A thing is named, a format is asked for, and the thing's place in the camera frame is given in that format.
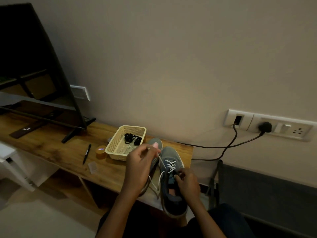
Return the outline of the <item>black flat television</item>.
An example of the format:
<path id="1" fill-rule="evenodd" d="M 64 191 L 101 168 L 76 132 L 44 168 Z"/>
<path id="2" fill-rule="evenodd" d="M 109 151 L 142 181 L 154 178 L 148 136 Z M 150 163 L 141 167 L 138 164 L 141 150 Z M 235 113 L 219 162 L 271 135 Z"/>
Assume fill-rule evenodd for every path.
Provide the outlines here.
<path id="1" fill-rule="evenodd" d="M 15 139 L 53 123 L 71 128 L 66 143 L 96 120 L 82 115 L 31 3 L 0 5 L 0 115 L 8 112 L 35 120 Z"/>

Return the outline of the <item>white wall switch plate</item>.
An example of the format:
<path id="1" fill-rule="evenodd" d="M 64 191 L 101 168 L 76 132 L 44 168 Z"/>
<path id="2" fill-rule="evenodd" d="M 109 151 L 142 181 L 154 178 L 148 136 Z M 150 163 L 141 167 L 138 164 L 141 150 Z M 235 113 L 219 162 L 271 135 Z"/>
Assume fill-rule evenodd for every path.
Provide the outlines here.
<path id="1" fill-rule="evenodd" d="M 86 87 L 70 85 L 70 89 L 74 98 L 90 101 L 90 96 Z"/>

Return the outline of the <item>black pen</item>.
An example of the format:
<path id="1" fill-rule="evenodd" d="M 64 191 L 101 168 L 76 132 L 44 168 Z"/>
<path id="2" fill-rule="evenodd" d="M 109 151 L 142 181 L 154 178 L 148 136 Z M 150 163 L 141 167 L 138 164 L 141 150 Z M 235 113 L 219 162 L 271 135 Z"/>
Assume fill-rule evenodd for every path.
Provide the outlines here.
<path id="1" fill-rule="evenodd" d="M 82 165 L 85 164 L 85 162 L 86 162 L 86 160 L 87 160 L 87 158 L 88 158 L 88 155 L 89 155 L 89 152 L 90 152 L 91 147 L 92 147 L 92 144 L 89 144 L 89 145 L 88 145 L 88 148 L 87 148 L 87 150 L 86 150 L 86 152 L 85 152 L 85 156 L 84 156 Z"/>

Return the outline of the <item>person's right hand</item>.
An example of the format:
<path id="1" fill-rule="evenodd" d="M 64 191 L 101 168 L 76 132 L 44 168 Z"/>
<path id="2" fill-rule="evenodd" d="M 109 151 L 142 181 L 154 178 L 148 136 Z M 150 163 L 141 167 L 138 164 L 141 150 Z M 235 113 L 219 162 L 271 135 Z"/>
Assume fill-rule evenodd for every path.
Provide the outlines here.
<path id="1" fill-rule="evenodd" d="M 190 168 L 180 168 L 178 175 L 184 181 L 183 186 L 178 187 L 187 204 L 200 202 L 200 186 L 194 172 Z"/>

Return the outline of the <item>person's left forearm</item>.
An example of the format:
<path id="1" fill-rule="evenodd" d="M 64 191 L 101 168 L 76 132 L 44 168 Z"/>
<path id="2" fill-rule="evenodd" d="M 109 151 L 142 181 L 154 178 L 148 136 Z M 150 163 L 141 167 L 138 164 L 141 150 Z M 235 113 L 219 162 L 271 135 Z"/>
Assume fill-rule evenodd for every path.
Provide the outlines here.
<path id="1" fill-rule="evenodd" d="M 122 238 L 129 213 L 140 191 L 123 188 L 95 238 Z"/>

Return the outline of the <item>black power plug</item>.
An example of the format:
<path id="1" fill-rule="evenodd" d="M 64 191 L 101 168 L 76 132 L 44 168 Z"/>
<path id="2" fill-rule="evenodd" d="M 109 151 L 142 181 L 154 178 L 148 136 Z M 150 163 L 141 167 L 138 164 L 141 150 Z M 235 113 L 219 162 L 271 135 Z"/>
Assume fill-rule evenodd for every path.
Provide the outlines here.
<path id="1" fill-rule="evenodd" d="M 258 130 L 260 136 L 263 136 L 265 133 L 270 133 L 272 131 L 272 124 L 270 122 L 262 122 L 258 125 Z"/>

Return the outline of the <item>black earphones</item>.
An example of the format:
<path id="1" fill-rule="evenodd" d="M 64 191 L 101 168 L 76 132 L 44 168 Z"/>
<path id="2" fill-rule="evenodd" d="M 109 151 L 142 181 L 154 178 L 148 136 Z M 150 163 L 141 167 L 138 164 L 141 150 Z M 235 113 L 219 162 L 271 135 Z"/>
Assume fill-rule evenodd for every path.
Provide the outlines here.
<path id="1" fill-rule="evenodd" d="M 133 135 L 132 133 L 125 133 L 124 135 L 125 144 L 133 143 L 135 146 L 139 146 L 142 141 L 142 137 Z"/>

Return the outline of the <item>white shoelace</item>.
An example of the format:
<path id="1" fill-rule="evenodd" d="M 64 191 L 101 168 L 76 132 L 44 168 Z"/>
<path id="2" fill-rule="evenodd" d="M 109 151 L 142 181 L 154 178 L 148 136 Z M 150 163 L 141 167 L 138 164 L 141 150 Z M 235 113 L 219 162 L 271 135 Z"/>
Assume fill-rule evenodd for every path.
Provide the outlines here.
<path id="1" fill-rule="evenodd" d="M 172 147 L 165 147 L 161 151 L 161 153 L 158 155 L 158 165 L 160 168 L 160 176 L 158 179 L 158 184 L 155 185 L 152 179 L 150 178 L 151 184 L 153 187 L 160 191 L 160 185 L 162 183 L 162 179 L 164 175 L 167 175 L 167 180 L 170 179 L 170 177 L 173 177 L 175 172 L 180 168 L 180 164 L 182 164 L 182 161 L 180 159 L 179 154 L 177 151 Z"/>

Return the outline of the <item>round brown tape roll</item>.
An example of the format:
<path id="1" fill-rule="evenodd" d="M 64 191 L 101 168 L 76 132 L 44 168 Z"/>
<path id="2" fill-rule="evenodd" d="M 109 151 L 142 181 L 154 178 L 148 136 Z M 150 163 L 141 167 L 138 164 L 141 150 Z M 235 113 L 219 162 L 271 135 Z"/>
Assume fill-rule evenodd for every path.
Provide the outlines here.
<path id="1" fill-rule="evenodd" d="M 98 160 L 103 160 L 106 158 L 106 145 L 98 146 L 95 150 L 96 158 Z"/>

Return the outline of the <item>white wall socket panel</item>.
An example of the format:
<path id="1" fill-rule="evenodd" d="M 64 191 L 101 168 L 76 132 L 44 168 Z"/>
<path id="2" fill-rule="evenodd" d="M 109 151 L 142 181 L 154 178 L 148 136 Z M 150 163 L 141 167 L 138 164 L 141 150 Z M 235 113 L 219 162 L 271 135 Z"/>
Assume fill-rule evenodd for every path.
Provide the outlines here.
<path id="1" fill-rule="evenodd" d="M 264 122 L 272 125 L 269 135 L 310 142 L 317 136 L 317 121 L 299 120 L 287 117 L 271 116 L 229 109 L 224 118 L 223 126 L 232 127 L 238 120 L 237 129 L 260 133 L 259 126 Z"/>

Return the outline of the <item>white furniture piece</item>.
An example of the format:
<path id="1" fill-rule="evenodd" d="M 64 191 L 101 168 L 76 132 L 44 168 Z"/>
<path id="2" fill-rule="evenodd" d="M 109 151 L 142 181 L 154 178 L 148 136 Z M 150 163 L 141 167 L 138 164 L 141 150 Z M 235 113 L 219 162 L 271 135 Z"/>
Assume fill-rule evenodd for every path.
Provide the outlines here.
<path id="1" fill-rule="evenodd" d="M 28 176 L 12 159 L 17 150 L 0 142 L 0 180 L 9 179 L 30 192 L 35 191 Z"/>

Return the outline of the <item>grey laced sneaker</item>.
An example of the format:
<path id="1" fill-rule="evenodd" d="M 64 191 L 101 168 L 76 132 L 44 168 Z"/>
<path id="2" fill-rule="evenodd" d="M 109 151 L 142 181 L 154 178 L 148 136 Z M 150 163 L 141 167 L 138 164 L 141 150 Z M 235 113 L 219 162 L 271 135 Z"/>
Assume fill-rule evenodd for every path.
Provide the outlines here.
<path id="1" fill-rule="evenodd" d="M 160 198 L 163 211 L 171 218 L 179 218 L 187 213 L 188 204 L 181 195 L 177 182 L 174 177 L 167 180 L 167 175 L 164 175 L 160 185 Z"/>

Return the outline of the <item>person's dark trousers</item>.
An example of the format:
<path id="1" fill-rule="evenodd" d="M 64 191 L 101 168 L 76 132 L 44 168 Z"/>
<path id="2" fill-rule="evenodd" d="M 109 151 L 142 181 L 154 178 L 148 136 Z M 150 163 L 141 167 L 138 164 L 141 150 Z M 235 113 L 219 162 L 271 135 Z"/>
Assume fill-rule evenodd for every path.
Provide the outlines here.
<path id="1" fill-rule="evenodd" d="M 228 204 L 208 210 L 211 218 L 222 230 L 226 238 L 256 238 L 245 218 Z M 166 230 L 159 227 L 159 221 L 166 216 L 154 212 L 149 206 L 137 202 L 133 205 L 122 238 L 160 238 L 160 232 L 166 231 L 165 238 L 203 238 L 197 219 L 189 220 L 184 227 L 172 225 Z"/>

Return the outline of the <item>yellow plastic basket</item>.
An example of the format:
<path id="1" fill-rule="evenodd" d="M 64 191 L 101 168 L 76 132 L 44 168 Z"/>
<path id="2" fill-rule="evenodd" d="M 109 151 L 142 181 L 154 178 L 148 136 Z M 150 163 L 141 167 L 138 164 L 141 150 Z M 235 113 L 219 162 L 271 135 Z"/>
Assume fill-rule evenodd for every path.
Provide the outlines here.
<path id="1" fill-rule="evenodd" d="M 126 157 L 129 152 L 136 149 L 133 143 L 125 144 L 124 135 L 125 133 L 132 133 L 133 135 L 142 137 L 141 144 L 145 139 L 147 129 L 145 127 L 123 125 L 118 128 L 109 144 L 106 147 L 106 153 L 113 160 L 126 161 Z"/>

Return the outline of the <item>person's left hand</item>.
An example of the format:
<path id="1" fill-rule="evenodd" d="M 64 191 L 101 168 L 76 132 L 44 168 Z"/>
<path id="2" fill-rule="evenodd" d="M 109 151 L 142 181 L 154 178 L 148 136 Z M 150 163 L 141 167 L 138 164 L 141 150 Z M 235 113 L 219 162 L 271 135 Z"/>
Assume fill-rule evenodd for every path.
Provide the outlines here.
<path id="1" fill-rule="evenodd" d="M 127 156 L 122 189 L 132 188 L 141 192 L 148 179 L 152 163 L 152 159 L 145 158 L 147 148 L 154 147 L 149 144 L 141 144 Z"/>

